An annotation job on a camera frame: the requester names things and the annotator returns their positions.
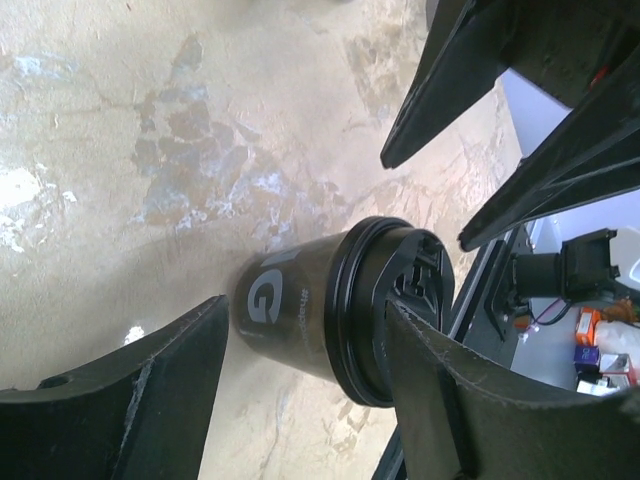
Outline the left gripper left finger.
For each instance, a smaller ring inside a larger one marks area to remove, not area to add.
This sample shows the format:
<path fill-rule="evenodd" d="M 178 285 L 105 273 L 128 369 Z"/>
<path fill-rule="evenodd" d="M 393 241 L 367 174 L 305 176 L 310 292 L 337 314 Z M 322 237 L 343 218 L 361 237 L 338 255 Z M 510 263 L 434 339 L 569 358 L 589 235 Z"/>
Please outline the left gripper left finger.
<path fill-rule="evenodd" d="M 2 478 L 197 478 L 228 331 L 214 296 L 34 390 L 2 391 Z"/>

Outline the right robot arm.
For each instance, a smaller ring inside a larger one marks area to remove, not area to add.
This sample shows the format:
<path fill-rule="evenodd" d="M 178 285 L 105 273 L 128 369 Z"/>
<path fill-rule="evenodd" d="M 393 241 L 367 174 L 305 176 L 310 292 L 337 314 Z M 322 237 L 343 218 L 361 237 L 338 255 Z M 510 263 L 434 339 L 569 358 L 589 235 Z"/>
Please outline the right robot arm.
<path fill-rule="evenodd" d="M 533 298 L 606 305 L 628 293 L 616 254 L 622 233 L 602 229 L 556 254 L 516 254 L 525 223 L 639 186 L 639 5 L 635 1 L 430 1 L 414 80 L 381 152 L 405 163 L 513 70 L 569 114 L 462 229 L 464 251 L 486 265 L 457 305 L 462 340 L 477 311 L 499 335 Z"/>

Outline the dark coffee cup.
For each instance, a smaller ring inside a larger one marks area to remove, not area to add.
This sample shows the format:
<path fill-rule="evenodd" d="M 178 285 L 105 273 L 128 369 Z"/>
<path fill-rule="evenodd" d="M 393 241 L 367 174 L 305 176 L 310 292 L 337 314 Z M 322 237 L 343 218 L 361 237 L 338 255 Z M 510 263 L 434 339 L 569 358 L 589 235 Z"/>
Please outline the dark coffee cup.
<path fill-rule="evenodd" d="M 263 357 L 359 388 L 356 258 L 349 231 L 250 257 L 232 283 L 240 338 Z"/>

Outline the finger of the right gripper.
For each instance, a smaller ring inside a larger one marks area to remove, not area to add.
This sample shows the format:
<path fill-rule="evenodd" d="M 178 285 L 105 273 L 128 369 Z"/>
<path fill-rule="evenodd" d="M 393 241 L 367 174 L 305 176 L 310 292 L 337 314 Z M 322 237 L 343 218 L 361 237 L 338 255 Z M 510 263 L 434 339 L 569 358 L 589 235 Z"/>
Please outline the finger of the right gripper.
<path fill-rule="evenodd" d="M 417 71 L 381 151 L 397 168 L 512 70 L 575 110 L 630 55 L 627 1 L 430 1 Z"/>
<path fill-rule="evenodd" d="M 472 251 L 520 224 L 639 188 L 639 56 L 593 90 L 461 231 Z"/>

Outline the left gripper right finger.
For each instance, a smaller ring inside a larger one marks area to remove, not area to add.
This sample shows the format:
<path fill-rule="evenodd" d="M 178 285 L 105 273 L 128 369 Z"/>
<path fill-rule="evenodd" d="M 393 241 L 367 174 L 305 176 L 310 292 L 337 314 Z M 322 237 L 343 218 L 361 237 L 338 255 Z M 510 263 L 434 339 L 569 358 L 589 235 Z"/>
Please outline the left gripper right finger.
<path fill-rule="evenodd" d="M 638 389 L 598 397 L 533 380 L 398 302 L 386 341 L 409 478 L 638 478 Z"/>

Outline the black cup lid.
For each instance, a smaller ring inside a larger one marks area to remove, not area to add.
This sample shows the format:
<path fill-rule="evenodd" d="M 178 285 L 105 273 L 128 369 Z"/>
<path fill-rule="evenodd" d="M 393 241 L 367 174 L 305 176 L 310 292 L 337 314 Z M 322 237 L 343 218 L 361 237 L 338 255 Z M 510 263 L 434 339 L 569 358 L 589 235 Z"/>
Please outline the black cup lid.
<path fill-rule="evenodd" d="M 368 407 L 393 406 L 386 309 L 398 301 L 438 327 L 450 315 L 455 278 L 443 242 L 394 217 L 368 217 L 333 255 L 324 307 L 325 345 L 344 393 Z"/>

